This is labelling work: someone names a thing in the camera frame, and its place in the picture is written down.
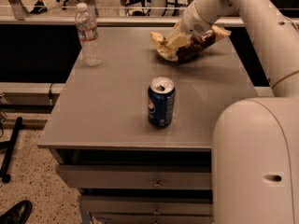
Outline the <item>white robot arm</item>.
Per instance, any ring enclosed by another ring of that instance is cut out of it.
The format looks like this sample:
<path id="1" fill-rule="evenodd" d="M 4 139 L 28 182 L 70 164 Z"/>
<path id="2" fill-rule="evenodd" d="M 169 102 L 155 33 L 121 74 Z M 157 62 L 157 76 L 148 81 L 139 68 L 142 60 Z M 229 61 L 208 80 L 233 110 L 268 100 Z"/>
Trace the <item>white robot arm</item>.
<path id="1" fill-rule="evenodd" d="M 213 224 L 299 223 L 299 31 L 270 0 L 195 0 L 176 34 L 237 13 L 268 84 L 228 106 L 212 136 Z"/>

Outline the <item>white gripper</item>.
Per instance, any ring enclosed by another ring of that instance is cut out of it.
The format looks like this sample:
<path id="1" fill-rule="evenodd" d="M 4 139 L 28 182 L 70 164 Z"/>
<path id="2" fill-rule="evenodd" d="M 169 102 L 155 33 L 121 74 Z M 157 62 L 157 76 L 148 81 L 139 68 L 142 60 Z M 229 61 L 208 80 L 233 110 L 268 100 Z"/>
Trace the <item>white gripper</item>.
<path id="1" fill-rule="evenodd" d="M 168 34 L 165 47 L 175 52 L 187 46 L 191 42 L 190 35 L 202 35 L 211 28 L 214 19 L 215 9 L 208 2 L 192 1 L 183 12 L 181 24 L 178 21 Z"/>

